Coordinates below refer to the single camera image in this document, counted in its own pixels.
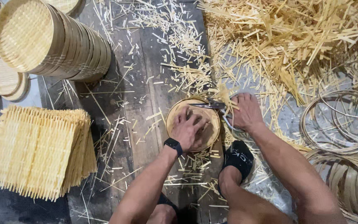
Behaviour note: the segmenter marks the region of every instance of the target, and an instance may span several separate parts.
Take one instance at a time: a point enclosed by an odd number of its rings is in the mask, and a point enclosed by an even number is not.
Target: left hand
[[[202,139],[200,135],[209,122],[209,119],[203,118],[199,114],[193,114],[186,120],[188,108],[189,106],[185,106],[175,117],[171,133],[171,138],[180,143],[183,153],[192,152],[201,147]]]

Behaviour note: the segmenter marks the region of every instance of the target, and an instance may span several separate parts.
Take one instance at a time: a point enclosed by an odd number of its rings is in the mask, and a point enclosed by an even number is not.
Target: leg
[[[176,223],[176,212],[175,210],[167,205],[157,205],[153,213],[150,215],[147,224],[175,224]]]
[[[240,187],[241,173],[234,166],[225,167],[219,175],[222,195],[230,206],[228,224],[292,223],[274,205]]]

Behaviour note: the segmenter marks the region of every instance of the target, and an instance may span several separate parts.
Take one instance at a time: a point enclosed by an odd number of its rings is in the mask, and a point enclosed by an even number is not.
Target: smartwatch
[[[175,140],[173,138],[168,138],[167,140],[165,140],[164,145],[168,145],[169,147],[176,150],[178,153],[178,157],[181,156],[183,153],[182,146],[180,145],[180,143],[177,140]]]

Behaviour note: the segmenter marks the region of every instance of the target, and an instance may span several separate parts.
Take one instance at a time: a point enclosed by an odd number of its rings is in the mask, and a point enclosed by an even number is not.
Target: foot
[[[221,187],[227,188],[233,184],[239,186],[245,180],[251,171],[253,159],[251,151],[243,141],[234,141],[231,144],[226,150],[225,161],[218,177],[218,191],[221,195]]]

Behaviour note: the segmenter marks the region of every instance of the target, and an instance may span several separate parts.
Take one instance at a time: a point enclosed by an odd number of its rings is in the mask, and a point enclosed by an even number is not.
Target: watch face
[[[178,141],[172,139],[172,138],[168,138],[165,143],[171,147],[176,147],[178,145]]]

